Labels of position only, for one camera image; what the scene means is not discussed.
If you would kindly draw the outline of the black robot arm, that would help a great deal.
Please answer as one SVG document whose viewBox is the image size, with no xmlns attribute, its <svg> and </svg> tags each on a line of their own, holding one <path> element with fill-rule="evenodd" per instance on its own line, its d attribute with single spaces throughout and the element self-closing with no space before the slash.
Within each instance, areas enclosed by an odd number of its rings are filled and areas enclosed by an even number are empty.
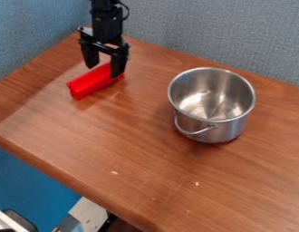
<svg viewBox="0 0 299 232">
<path fill-rule="evenodd" d="M 92 26 L 79 27 L 84 63 L 90 69 L 99 65 L 99 54 L 111 57 L 111 78 L 124 73 L 130 58 L 130 43 L 123 38 L 130 7 L 122 0 L 90 0 Z"/>
</svg>

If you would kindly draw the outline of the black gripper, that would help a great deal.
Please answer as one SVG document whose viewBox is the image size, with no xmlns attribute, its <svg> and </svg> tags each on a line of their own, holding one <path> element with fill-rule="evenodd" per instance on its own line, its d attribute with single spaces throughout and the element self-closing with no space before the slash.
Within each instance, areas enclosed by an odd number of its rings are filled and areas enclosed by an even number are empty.
<svg viewBox="0 0 299 232">
<path fill-rule="evenodd" d="M 80 45 L 86 66 L 92 69 L 99 65 L 99 54 L 111 56 L 111 77 L 124 73 L 130 55 L 130 44 L 123 38 L 124 15 L 123 8 L 91 10 L 92 26 L 80 26 Z"/>
</svg>

